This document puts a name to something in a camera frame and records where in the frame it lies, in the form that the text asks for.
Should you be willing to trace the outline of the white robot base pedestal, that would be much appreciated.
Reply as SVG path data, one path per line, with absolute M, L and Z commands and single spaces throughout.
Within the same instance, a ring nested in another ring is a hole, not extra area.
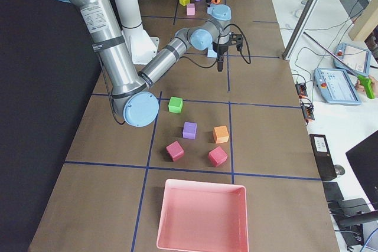
M 159 38 L 145 31 L 138 0 L 115 0 L 122 34 L 134 64 L 148 64 L 158 53 Z

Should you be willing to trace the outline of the person hand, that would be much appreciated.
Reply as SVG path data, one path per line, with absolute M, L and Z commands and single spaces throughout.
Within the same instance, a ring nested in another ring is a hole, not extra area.
M 375 96 L 378 96 L 378 86 L 377 86 L 377 80 L 369 75 L 369 79 L 372 81 L 371 83 L 371 87 L 372 87 L 372 90 L 373 90 L 373 93 Z M 355 89 L 358 91 L 358 92 L 361 92 L 361 93 L 365 93 L 365 88 L 364 86 L 361 84 L 360 80 L 357 80 L 356 81 L 356 84 L 355 84 Z

